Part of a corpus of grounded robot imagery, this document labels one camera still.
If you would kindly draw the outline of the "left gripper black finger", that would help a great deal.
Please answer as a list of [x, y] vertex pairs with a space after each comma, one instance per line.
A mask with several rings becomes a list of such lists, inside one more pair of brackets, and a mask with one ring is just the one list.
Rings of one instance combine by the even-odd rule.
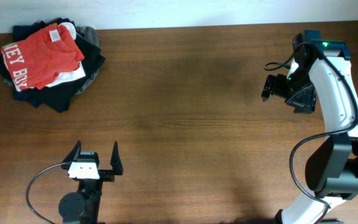
[[113, 171], [114, 175], [123, 175], [124, 169], [123, 169], [121, 158], [119, 155], [117, 141], [115, 141], [114, 145], [113, 145], [110, 165], [112, 167], [112, 171]]
[[73, 162], [76, 161], [81, 152], [81, 141], [78, 140], [74, 148], [69, 152], [69, 154], [64, 158], [63, 162]]

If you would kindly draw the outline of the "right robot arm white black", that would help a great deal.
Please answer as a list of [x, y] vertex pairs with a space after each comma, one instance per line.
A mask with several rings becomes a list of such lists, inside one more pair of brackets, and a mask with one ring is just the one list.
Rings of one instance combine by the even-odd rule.
[[346, 43], [296, 40], [283, 63], [287, 75], [269, 75], [261, 97], [283, 98], [297, 113], [320, 105], [325, 130], [322, 145], [305, 167], [306, 185], [275, 223], [322, 223], [335, 207], [358, 196], [358, 97], [352, 82]]

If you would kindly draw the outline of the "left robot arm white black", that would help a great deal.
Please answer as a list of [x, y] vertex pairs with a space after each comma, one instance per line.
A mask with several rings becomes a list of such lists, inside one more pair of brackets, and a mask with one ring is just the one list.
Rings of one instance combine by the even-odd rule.
[[118, 144], [113, 144], [110, 169], [99, 169], [97, 152], [82, 151], [78, 141], [64, 158], [62, 169], [69, 178], [78, 182], [78, 189], [62, 197], [58, 212], [63, 223], [90, 224], [98, 222], [103, 184], [114, 182], [115, 176], [123, 174]]

